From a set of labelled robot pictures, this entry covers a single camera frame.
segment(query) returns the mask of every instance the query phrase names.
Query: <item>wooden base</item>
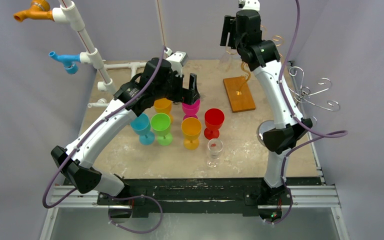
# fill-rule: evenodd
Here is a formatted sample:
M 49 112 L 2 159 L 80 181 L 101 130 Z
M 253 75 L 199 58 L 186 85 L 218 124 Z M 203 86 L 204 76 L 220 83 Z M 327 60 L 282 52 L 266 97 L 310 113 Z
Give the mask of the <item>wooden base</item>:
M 254 103 L 250 88 L 246 82 L 244 83 L 244 81 L 245 78 L 243 76 L 223 79 L 232 113 L 240 113 L 256 109 L 256 104 Z

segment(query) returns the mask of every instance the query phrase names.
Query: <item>blue valve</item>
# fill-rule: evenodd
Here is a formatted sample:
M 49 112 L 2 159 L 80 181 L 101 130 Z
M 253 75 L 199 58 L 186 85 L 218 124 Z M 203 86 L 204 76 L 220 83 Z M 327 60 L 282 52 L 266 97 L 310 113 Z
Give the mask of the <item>blue valve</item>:
M 79 70 L 79 67 L 76 65 L 75 62 L 80 62 L 80 54 L 58 56 L 54 51 L 51 51 L 49 53 L 49 57 L 51 57 L 55 61 L 62 63 L 62 65 L 64 65 L 65 71 L 67 71 L 68 74 L 75 74 Z

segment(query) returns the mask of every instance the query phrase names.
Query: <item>orange pipe fitting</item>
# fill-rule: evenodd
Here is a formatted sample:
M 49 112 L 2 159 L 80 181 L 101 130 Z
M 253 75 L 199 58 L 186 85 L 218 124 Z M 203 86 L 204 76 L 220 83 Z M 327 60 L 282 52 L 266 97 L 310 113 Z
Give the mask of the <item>orange pipe fitting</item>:
M 54 20 L 52 16 L 51 6 L 45 0 L 33 0 L 30 3 L 30 8 L 19 11 L 14 14 L 14 19 L 18 22 L 24 21 L 24 19 L 49 19 Z

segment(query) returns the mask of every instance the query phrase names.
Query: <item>beige table surface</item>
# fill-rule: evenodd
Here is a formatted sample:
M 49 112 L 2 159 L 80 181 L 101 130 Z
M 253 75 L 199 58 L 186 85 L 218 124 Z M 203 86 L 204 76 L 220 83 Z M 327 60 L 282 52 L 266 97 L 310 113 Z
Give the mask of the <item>beige table surface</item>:
M 107 64 L 126 63 L 126 61 L 112 61 Z M 208 140 L 204 137 L 204 128 L 199 137 L 200 145 L 196 150 L 188 150 L 183 146 L 181 123 L 184 116 L 182 106 L 173 105 L 171 114 L 174 122 L 171 126 L 173 142 L 169 146 L 154 143 L 144 146 L 139 143 L 130 126 L 122 129 L 105 147 L 95 162 L 100 170 L 118 174 L 126 178 L 242 178 L 263 177 L 268 160 L 268 150 L 260 144 L 256 137 L 257 127 L 266 120 L 272 120 L 273 114 L 264 91 L 254 76 L 248 81 L 256 110 L 232 113 L 228 97 L 223 85 L 224 78 L 236 77 L 244 74 L 240 68 L 240 61 L 233 60 L 229 71 L 219 70 L 218 60 L 189 60 L 184 70 L 184 84 L 189 82 L 189 73 L 197 74 L 197 87 L 201 94 L 201 105 L 197 114 L 205 128 L 204 114 L 210 108 L 219 108 L 224 112 L 225 121 L 220 129 L 220 139 L 224 144 L 224 153 L 220 164 L 215 168 L 205 165 L 206 146 Z M 108 70 L 115 86 L 130 80 L 131 71 L 128 68 Z M 291 78 L 286 76 L 289 86 Z M 100 92 L 97 82 L 102 78 L 97 74 L 90 103 L 100 98 L 108 101 L 111 95 Z M 103 107 L 88 108 L 81 132 L 83 133 L 105 110 Z M 151 118 L 156 114 L 154 108 L 145 113 Z M 303 137 L 299 143 L 307 141 Z M 315 160 L 311 147 L 308 145 L 294 152 L 289 160 L 286 172 L 290 177 L 317 176 Z

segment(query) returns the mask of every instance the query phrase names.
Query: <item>red goblet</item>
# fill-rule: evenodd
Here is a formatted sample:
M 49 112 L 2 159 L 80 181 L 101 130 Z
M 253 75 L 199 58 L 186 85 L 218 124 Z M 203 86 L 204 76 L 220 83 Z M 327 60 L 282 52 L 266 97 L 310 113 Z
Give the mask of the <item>red goblet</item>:
M 218 108 L 211 108 L 205 112 L 205 126 L 204 136 L 206 139 L 217 139 L 220 136 L 219 129 L 225 121 L 224 113 Z

